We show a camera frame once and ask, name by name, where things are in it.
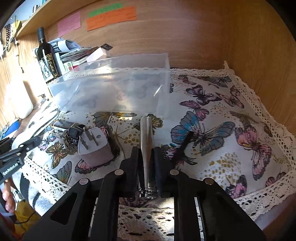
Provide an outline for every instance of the wine bottle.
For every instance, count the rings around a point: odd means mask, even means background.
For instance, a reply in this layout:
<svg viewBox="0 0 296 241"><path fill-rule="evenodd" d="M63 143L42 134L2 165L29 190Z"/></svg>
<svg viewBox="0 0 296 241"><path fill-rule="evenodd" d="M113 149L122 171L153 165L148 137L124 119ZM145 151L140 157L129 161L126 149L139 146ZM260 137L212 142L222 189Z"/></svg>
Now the wine bottle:
<svg viewBox="0 0 296 241"><path fill-rule="evenodd" d="M61 72L58 68L52 46L46 42L43 27L37 30L37 35L39 48L36 56L45 82L48 83L49 81L61 76Z"/></svg>

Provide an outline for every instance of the cable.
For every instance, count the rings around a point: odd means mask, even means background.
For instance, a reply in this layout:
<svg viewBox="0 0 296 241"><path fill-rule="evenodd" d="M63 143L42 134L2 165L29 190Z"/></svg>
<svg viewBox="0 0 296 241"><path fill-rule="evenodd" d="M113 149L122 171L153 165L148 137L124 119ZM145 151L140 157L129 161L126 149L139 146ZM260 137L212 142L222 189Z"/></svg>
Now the cable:
<svg viewBox="0 0 296 241"><path fill-rule="evenodd" d="M36 213L36 211L34 211L34 212L28 217L28 219L27 219L26 221L24 221L24 222L15 222L15 224L22 224L22 223L26 223L26 222L28 222L28 221L30 220L30 218L31 218L35 213Z"/></svg>

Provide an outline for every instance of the bottle cap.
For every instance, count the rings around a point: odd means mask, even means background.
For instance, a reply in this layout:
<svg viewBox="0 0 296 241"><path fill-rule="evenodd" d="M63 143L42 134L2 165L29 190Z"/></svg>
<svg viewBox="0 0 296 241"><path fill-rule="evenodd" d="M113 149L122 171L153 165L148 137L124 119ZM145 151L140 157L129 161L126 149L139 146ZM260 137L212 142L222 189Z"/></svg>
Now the bottle cap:
<svg viewBox="0 0 296 241"><path fill-rule="evenodd" d="M45 39L45 34L44 34L44 28L38 28L37 29L37 36L38 36L38 41Z"/></svg>

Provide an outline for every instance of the pink sticky note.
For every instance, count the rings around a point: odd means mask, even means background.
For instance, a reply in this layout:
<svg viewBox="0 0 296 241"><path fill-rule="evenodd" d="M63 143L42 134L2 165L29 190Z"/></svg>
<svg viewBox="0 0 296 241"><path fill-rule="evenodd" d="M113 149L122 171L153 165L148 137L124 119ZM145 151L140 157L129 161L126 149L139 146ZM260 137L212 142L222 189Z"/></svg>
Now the pink sticky note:
<svg viewBox="0 0 296 241"><path fill-rule="evenodd" d="M57 23L58 37L61 37L80 27L80 12L76 12Z"/></svg>

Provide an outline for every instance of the wooden shelf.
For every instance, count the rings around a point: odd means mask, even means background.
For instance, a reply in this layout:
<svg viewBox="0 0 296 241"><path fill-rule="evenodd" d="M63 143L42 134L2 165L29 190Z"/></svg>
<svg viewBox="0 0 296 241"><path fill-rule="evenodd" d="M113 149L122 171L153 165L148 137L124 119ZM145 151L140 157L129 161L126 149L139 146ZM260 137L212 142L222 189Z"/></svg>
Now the wooden shelf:
<svg viewBox="0 0 296 241"><path fill-rule="evenodd" d="M17 37L35 33L40 27L47 28L64 16L97 0L48 0L27 20Z"/></svg>

